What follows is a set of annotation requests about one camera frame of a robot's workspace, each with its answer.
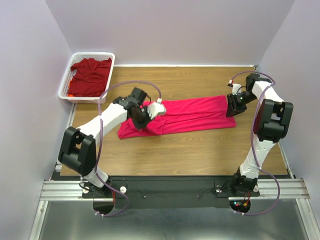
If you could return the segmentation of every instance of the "gray floor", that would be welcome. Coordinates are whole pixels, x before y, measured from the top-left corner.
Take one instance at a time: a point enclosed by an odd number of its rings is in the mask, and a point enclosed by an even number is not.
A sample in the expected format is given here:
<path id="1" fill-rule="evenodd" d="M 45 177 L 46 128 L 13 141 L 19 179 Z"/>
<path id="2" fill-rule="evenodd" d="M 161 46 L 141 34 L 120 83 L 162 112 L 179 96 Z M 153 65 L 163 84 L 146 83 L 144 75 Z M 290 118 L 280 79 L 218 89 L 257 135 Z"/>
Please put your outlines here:
<path id="1" fill-rule="evenodd" d="M 274 200 L 252 201 L 250 212 Z M 92 202 L 49 203 L 41 240 L 307 240 L 296 200 L 283 199 L 269 213 L 240 216 L 231 209 L 128 209 L 101 218 Z"/>

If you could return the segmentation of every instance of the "plastic laundry basket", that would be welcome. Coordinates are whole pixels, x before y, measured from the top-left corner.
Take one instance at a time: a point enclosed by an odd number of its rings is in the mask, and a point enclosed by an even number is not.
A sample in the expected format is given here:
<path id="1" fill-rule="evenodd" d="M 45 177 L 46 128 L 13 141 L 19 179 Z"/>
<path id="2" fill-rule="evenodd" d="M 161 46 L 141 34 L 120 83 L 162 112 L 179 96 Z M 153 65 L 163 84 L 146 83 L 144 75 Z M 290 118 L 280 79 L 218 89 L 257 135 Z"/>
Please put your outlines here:
<path id="1" fill-rule="evenodd" d="M 98 96 L 68 96 L 68 90 L 69 90 L 69 83 L 72 79 L 72 77 L 76 74 L 76 71 L 71 71 L 70 68 L 73 64 L 81 62 L 82 59 L 89 59 L 94 58 L 97 61 L 103 61 L 107 59 L 112 59 L 111 67 L 110 67 L 110 73 L 108 77 L 108 81 L 106 83 L 105 89 L 109 87 L 112 71 L 114 69 L 114 63 L 115 63 L 115 55 L 111 52 L 76 52 L 72 55 L 70 62 L 68 66 L 66 67 L 66 70 L 63 75 L 62 82 L 60 84 L 58 96 L 61 99 L 67 99 L 72 103 L 75 104 L 97 104 L 98 103 Z M 101 103 L 106 102 L 107 93 L 103 96 L 101 99 Z"/>

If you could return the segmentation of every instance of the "red cloth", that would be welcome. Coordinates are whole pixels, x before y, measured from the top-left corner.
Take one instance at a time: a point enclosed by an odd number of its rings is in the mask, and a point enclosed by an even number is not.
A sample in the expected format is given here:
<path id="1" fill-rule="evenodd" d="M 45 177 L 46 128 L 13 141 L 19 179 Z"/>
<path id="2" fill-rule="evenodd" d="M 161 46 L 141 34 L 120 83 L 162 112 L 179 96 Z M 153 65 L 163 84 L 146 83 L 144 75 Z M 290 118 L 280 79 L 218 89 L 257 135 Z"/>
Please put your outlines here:
<path id="1" fill-rule="evenodd" d="M 236 121 L 226 117 L 226 96 L 211 96 L 175 101 L 162 101 L 166 114 L 157 116 L 146 128 L 137 130 L 131 119 L 123 122 L 118 131 L 120 139 L 184 133 L 208 129 L 233 128 Z"/>
<path id="2" fill-rule="evenodd" d="M 71 67 L 76 70 L 69 85 L 68 95 L 74 97 L 99 97 L 108 82 L 112 59 L 97 61 L 94 58 L 83 59 Z"/>

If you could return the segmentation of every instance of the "pink cloth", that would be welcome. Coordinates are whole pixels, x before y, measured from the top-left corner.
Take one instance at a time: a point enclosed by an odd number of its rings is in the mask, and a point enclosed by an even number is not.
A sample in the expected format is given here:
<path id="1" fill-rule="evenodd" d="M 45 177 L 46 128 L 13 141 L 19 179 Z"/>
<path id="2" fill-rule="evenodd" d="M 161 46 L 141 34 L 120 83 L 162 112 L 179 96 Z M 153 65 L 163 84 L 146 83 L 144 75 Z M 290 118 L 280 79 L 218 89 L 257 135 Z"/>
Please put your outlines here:
<path id="1" fill-rule="evenodd" d="M 118 131 L 120 139 L 184 133 L 208 129 L 234 128 L 236 121 L 226 117 L 226 96 L 210 96 L 175 101 L 162 101 L 166 108 L 146 128 L 137 130 L 131 119 L 123 122 Z"/>

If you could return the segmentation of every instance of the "wood grain surface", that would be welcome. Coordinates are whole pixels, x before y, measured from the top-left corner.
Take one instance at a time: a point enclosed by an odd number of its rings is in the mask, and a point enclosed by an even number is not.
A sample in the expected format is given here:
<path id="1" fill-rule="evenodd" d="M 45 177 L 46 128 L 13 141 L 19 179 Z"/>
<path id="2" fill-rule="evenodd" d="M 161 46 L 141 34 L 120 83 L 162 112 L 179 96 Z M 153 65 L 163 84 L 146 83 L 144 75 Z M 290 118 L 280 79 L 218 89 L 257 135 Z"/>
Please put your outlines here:
<path id="1" fill-rule="evenodd" d="M 123 81 L 143 80 L 156 84 L 164 100 L 180 100 L 227 95 L 229 79 L 251 67 L 116 67 L 110 85 Z M 236 78 L 245 84 L 248 74 Z M 102 109 L 116 97 L 126 97 L 133 87 L 142 88 L 153 100 L 157 91 L 145 84 L 129 84 L 107 94 Z M 246 112 L 235 116 L 237 127 L 193 131 L 152 137 L 120 140 L 117 126 L 103 139 L 99 167 L 108 175 L 177 176 L 177 175 L 232 175 L 245 160 L 250 149 L 250 129 L 257 101 L 247 105 Z M 96 104 L 78 104 L 73 126 L 78 127 L 98 114 Z M 287 170 L 276 145 L 269 153 L 263 168 L 273 174 Z M 62 176 L 77 175 L 63 166 Z"/>

